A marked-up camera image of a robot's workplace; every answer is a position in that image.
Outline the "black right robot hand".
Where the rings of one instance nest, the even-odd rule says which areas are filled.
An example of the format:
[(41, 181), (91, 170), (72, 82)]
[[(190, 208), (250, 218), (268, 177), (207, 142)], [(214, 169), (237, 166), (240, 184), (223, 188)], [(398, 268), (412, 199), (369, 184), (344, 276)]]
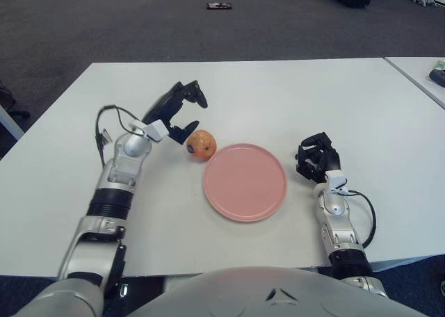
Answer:
[(325, 173), (340, 170), (340, 157), (325, 132), (304, 139), (295, 156), (296, 172), (316, 183), (326, 182)]

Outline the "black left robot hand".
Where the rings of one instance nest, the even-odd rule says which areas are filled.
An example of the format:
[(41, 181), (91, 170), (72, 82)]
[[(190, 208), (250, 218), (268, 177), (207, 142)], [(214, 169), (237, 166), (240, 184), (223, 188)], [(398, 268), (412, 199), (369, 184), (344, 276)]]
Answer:
[(161, 120), (168, 130), (169, 137), (177, 143), (183, 144), (200, 123), (198, 120), (192, 121), (183, 129), (171, 125), (172, 117), (182, 108), (184, 100), (197, 103), (201, 108), (208, 107), (207, 100), (197, 81), (186, 85), (179, 81), (167, 93), (158, 98), (143, 116), (142, 122), (148, 125), (156, 120)]

